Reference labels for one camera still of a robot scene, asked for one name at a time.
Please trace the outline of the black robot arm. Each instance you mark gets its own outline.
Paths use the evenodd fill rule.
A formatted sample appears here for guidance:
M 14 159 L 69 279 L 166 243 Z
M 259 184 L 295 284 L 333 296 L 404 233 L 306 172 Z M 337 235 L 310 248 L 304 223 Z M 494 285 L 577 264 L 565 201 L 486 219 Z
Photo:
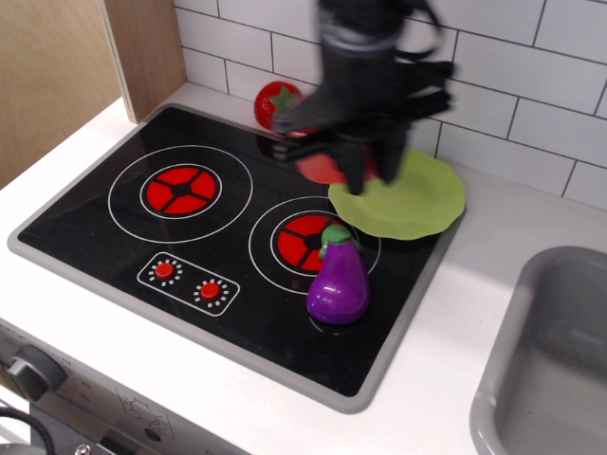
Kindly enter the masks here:
M 411 124 L 449 109 L 454 65 L 429 59 L 443 32 L 427 1 L 321 1 L 318 8 L 322 82 L 275 115 L 282 142 L 274 155 L 296 161 L 327 154 L 349 191 L 360 194 L 370 158 L 379 178 L 392 182 Z M 400 50 L 405 20 L 417 11 L 431 21 L 435 42 Z

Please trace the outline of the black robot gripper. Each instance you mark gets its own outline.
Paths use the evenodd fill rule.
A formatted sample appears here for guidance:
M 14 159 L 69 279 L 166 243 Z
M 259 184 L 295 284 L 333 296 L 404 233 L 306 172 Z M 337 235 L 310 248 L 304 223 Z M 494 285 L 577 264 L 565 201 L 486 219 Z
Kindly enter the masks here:
M 406 149 L 410 125 L 448 109 L 449 61 L 429 61 L 428 53 L 405 52 L 395 45 L 346 45 L 322 41 L 322 83 L 307 98 L 274 118 L 280 141 L 272 154 L 281 161 L 290 147 L 286 135 L 318 129 L 321 140 L 345 175 L 348 189 L 360 195 L 366 159 L 362 142 L 374 149 L 379 177 L 391 183 Z

